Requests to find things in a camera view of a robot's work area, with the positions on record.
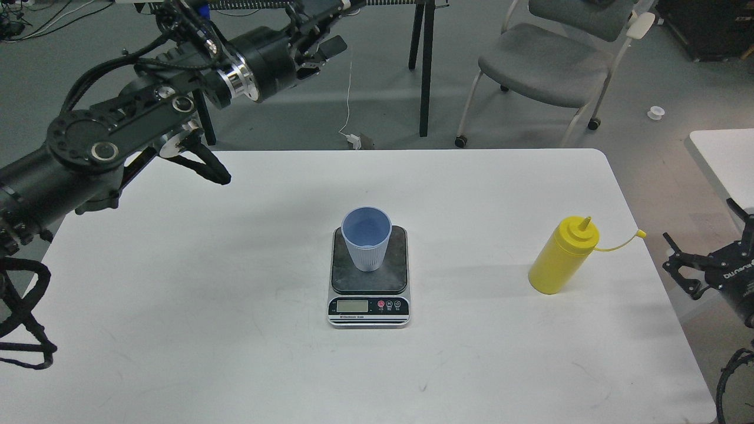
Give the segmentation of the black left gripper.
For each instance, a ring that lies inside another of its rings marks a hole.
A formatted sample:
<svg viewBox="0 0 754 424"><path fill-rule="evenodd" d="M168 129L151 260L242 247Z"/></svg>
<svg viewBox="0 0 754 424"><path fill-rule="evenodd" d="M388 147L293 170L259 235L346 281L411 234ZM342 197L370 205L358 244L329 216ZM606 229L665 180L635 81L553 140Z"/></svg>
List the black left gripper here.
<svg viewBox="0 0 754 424"><path fill-rule="evenodd" d="M285 7L290 22L283 31L261 26L227 41L231 99L245 96L259 104L318 74L321 65L345 52L348 44L336 35L297 52L293 58L288 34L328 32L354 7L354 1L291 1Z"/></svg>

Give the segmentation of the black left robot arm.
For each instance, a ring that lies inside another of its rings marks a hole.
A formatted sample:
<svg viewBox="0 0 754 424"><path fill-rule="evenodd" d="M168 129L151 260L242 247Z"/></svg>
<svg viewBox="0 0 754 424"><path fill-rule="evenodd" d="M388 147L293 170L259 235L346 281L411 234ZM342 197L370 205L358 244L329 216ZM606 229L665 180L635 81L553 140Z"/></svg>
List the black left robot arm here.
<svg viewBox="0 0 754 424"><path fill-rule="evenodd" d="M69 212L118 207L126 185L156 157L229 184L224 165L202 142L211 134L207 103L228 107L239 96L262 102L319 72L346 43L331 27L364 1L288 1L290 22L227 39L209 17L208 1L164 1L154 7L161 34L149 45L81 76L48 126L43 145L2 169L2 336L24 327L35 343L2 343L8 352L40 353L41 370L57 347L32 314L51 274L16 258L34 238L52 241L49 225Z"/></svg>

